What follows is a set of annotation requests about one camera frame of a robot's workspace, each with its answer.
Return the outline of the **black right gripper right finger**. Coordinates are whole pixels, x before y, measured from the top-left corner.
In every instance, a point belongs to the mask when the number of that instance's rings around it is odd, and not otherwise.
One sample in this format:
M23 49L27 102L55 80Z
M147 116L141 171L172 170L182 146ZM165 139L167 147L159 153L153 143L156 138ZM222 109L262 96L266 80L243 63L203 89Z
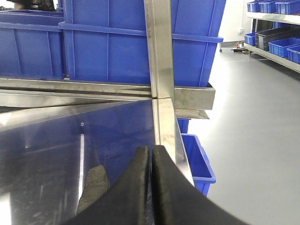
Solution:
M162 145L152 152L152 200L157 225L243 225L193 187Z

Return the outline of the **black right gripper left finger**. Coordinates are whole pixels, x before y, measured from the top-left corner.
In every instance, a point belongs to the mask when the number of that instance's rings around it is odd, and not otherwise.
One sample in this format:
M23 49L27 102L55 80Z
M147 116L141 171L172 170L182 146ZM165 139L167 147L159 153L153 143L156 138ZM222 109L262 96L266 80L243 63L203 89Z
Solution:
M150 153L139 146L119 179L66 225L144 225L148 196Z

